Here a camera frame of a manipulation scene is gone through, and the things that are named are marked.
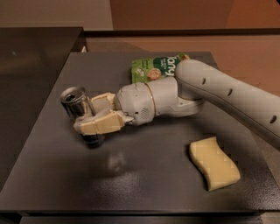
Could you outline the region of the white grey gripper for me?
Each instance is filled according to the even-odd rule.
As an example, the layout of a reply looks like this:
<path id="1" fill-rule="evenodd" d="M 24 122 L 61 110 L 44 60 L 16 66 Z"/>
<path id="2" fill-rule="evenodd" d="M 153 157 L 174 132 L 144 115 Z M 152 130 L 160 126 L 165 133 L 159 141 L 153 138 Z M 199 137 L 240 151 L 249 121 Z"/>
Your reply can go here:
<path id="1" fill-rule="evenodd" d="M 110 111 L 106 115 L 99 113 L 116 107 L 115 96 L 121 111 Z M 98 114 L 84 119 L 78 118 L 73 125 L 83 136 L 116 132 L 126 123 L 139 126 L 151 122 L 155 116 L 152 93 L 148 86 L 141 82 L 122 87 L 116 95 L 107 92 L 91 98 L 90 101 L 94 113 Z"/>

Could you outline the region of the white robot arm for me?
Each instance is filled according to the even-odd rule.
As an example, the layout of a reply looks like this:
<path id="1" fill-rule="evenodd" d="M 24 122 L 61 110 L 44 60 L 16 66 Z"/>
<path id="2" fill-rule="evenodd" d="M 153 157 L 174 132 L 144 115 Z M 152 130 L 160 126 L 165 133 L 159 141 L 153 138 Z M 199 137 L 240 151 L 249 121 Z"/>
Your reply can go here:
<path id="1" fill-rule="evenodd" d="M 115 94 L 90 99 L 94 113 L 77 118 L 74 128 L 83 136 L 107 134 L 127 124 L 149 123 L 157 116 L 190 116 L 204 102 L 211 102 L 280 148 L 280 97 L 195 59 L 179 62 L 172 77 L 137 82 Z"/>

